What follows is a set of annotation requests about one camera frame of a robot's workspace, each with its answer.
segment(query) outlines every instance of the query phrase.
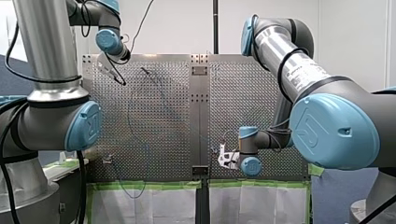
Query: white cloth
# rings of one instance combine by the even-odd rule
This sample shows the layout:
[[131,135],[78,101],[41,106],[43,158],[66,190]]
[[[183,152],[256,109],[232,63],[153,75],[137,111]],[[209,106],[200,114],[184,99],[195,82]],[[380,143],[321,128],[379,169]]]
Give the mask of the white cloth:
[[[139,189],[127,189],[137,196]],[[92,195],[91,224],[195,224],[196,189],[146,189],[131,199],[122,189]]]
[[211,223],[307,224],[307,189],[241,186],[210,189]]

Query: white wall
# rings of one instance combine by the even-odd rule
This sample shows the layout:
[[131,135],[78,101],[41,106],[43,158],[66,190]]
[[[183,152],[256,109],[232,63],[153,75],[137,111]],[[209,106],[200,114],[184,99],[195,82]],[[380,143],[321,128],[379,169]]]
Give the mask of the white wall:
[[[120,0],[121,33],[132,38],[149,0]],[[154,1],[136,39],[134,53],[206,53],[212,44],[211,0]]]
[[[8,46],[14,36],[17,17],[12,1],[0,1],[0,55],[6,55]],[[11,58],[27,62],[21,33],[11,53]]]
[[219,0],[219,52],[240,54],[245,20],[253,14],[263,18],[293,18],[303,21],[318,45],[319,0]]
[[[122,33],[134,36],[148,3],[149,0],[120,0]],[[134,53],[213,52],[212,3],[212,0],[154,1]],[[300,19],[318,39],[318,0],[219,0],[219,53],[240,53],[244,22],[254,13],[261,17]]]
[[389,1],[320,0],[320,65],[367,91],[386,87]]
[[387,84],[396,86],[396,2],[389,0]]

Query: perforated metal panel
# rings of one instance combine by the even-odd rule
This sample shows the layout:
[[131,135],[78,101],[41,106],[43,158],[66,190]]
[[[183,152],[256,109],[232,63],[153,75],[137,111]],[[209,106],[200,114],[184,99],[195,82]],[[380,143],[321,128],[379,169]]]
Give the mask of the perforated metal panel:
[[[134,55],[118,66],[125,87],[102,75],[94,56],[84,59],[84,87],[104,111],[98,159],[89,166],[92,182],[191,180],[191,167],[199,164],[212,167],[211,178],[243,177],[219,167],[212,150],[228,130],[270,125],[276,81],[253,60],[236,55],[210,55],[208,64],[204,61],[208,74],[193,76],[191,67],[197,62],[191,57],[198,56]],[[227,149],[237,148],[237,134],[228,134],[227,143]],[[113,164],[103,164],[108,155],[113,155]],[[262,150],[260,158],[260,178],[307,177],[307,165],[296,149]]]
[[[210,61],[209,155],[219,149],[219,140],[226,135],[227,149],[238,148],[237,130],[241,126],[271,125],[276,108],[278,86],[274,76],[260,65],[242,56],[212,55]],[[307,165],[295,148],[281,152],[261,150],[263,171],[259,178],[274,180],[305,180]],[[244,177],[239,171],[219,166],[212,156],[212,178]]]
[[[134,56],[118,66],[125,87],[100,74],[94,61],[86,73],[92,74],[92,99],[103,108],[104,123],[91,181],[191,180],[190,55]],[[114,164],[102,163],[108,155]]]

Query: blue joint cap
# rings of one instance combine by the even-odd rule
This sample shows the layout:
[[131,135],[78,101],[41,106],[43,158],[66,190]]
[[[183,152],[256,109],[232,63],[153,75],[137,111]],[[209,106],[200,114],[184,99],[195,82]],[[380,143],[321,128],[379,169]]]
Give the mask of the blue joint cap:
[[96,142],[102,126],[102,111],[94,101],[82,105],[76,113],[64,140],[66,151],[85,150]]
[[337,95],[319,93],[300,100],[291,111],[290,128],[303,157],[324,168],[365,168],[379,153],[379,135],[370,117]]
[[120,37],[112,30],[103,29],[96,34],[96,45],[103,52],[118,55],[122,52],[123,43]]
[[101,4],[115,10],[120,14],[120,4],[119,0],[98,0]]
[[251,56],[251,44],[253,37],[253,27],[251,26],[252,18],[249,18],[245,21],[244,29],[242,31],[242,39],[241,39],[241,53],[244,56]]
[[257,127],[249,127],[249,126],[240,127],[239,128],[239,138],[240,139],[248,138],[258,132],[259,132],[259,129]]
[[5,105],[11,101],[18,100],[24,97],[26,96],[22,96],[22,95],[0,96],[0,105]]
[[245,175],[257,176],[262,171],[262,163],[256,157],[247,157],[241,162],[241,170]]

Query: robotic arm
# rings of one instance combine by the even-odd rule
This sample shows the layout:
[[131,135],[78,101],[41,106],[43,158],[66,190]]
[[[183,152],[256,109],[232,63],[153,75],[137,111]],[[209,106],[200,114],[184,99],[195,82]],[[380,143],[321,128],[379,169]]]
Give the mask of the robotic arm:
[[328,74],[311,59],[313,46],[300,21],[254,16],[245,23],[242,53],[276,76],[281,94],[270,129],[240,128],[239,168],[258,175],[259,149],[292,144],[325,168],[395,167],[395,92],[370,93],[347,77]]
[[129,60],[131,54],[120,40],[117,0],[13,3],[36,82],[27,98],[0,97],[0,220],[59,223],[58,186],[48,183],[37,151],[85,150],[102,123],[100,106],[78,80],[70,26],[99,26],[96,43],[107,59]]

